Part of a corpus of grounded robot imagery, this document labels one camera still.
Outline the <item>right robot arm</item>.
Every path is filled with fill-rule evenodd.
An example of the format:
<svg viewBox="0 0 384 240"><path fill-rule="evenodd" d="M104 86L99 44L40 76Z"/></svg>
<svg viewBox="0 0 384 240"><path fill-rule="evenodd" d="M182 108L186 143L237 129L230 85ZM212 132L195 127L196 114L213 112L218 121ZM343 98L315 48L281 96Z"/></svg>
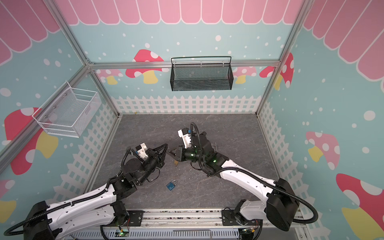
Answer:
<svg viewBox="0 0 384 240"><path fill-rule="evenodd" d="M242 168L227 156L218 153L195 123L178 131L183 145L168 154L177 162L198 163L198 171L207 177L230 181L257 197L257 201L241 200L234 210L237 222L243 225L251 220L268 220L282 231L292 223L312 224L319 219L318 211L307 201L295 195L284 179L274 181Z"/></svg>

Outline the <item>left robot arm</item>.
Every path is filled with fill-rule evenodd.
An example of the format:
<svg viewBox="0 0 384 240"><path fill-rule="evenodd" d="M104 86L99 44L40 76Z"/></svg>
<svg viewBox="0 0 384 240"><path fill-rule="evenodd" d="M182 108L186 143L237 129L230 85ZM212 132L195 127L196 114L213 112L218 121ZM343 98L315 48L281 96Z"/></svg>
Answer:
<svg viewBox="0 0 384 240"><path fill-rule="evenodd" d="M120 171L106 184L56 204L39 202L24 221L5 230L4 235L22 235L25 240L60 240L93 226L126 226L131 218L122 201L164 166L167 150L168 144L154 149L145 149L145 144L137 150L127 148Z"/></svg>

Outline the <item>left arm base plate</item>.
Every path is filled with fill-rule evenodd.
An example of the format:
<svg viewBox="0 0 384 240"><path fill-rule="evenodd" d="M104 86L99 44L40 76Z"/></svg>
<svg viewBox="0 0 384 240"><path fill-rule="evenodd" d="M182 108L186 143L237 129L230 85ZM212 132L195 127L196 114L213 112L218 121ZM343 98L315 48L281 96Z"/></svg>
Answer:
<svg viewBox="0 0 384 240"><path fill-rule="evenodd" d="M123 215L115 217L111 225L114 227L140 227L144 218L144 211L129 210Z"/></svg>

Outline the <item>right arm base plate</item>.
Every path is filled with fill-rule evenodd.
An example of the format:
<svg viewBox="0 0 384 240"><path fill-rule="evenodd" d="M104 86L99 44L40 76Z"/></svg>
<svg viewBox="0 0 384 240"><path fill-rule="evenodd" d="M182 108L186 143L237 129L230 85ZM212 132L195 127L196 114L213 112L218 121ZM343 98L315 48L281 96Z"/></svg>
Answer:
<svg viewBox="0 0 384 240"><path fill-rule="evenodd" d="M223 209L221 214L223 226L259 226L261 223L260 220L247 220L240 213L230 208Z"/></svg>

